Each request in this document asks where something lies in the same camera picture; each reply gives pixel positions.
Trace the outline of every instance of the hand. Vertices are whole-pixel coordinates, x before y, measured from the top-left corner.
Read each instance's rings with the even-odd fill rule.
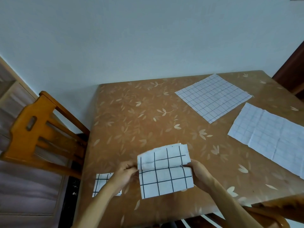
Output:
[[[137,171],[137,162],[135,161],[125,161],[119,164],[117,170],[107,182],[113,188],[113,196],[117,195],[127,185],[131,176]]]
[[[201,164],[199,161],[196,161],[194,159],[191,159],[191,162],[185,166],[192,168],[192,171],[195,174],[193,175],[194,184],[201,190],[209,193],[210,186],[214,181],[214,178],[211,175],[211,173],[209,173],[209,171],[206,169],[206,167],[203,164]]]

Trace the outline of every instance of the table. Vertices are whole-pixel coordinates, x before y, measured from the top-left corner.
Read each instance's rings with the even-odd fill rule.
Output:
[[[263,71],[219,74],[253,97],[247,102],[304,126],[304,105]],[[209,124],[174,92],[208,75],[102,84],[82,175],[78,216],[92,201],[97,173],[113,172],[121,161],[174,143],[245,204],[304,192],[304,180],[227,135],[245,103]],[[109,203],[100,227],[147,226],[217,211],[211,197],[194,187],[141,199],[139,179]]]

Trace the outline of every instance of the folded grid paper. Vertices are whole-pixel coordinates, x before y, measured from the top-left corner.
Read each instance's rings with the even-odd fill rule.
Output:
[[[96,179],[95,179],[95,185],[93,189],[93,195],[92,197],[95,197],[100,189],[107,183],[107,181],[112,177],[113,173],[106,173],[106,174],[96,174]]]
[[[246,103],[228,135],[304,179],[304,127]]]
[[[216,74],[175,93],[209,123],[252,97]]]
[[[194,187],[187,145],[162,146],[138,155],[142,199]]]

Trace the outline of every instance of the white wall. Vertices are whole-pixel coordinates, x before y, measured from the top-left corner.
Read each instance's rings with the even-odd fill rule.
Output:
[[[304,1],[0,0],[0,55],[90,127],[98,84],[264,70],[304,40]]]

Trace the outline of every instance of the paper sheet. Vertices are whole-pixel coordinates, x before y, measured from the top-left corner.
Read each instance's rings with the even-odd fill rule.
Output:
[[[95,197],[97,195],[97,193],[107,183],[107,181],[110,179],[110,177],[112,177],[112,175],[113,175],[113,173],[96,174],[95,185],[94,185],[92,197]]]
[[[162,146],[138,155],[142,199],[194,187],[187,145]]]
[[[228,135],[304,179],[304,127],[246,103]]]
[[[175,93],[209,123],[252,97],[216,74]]]

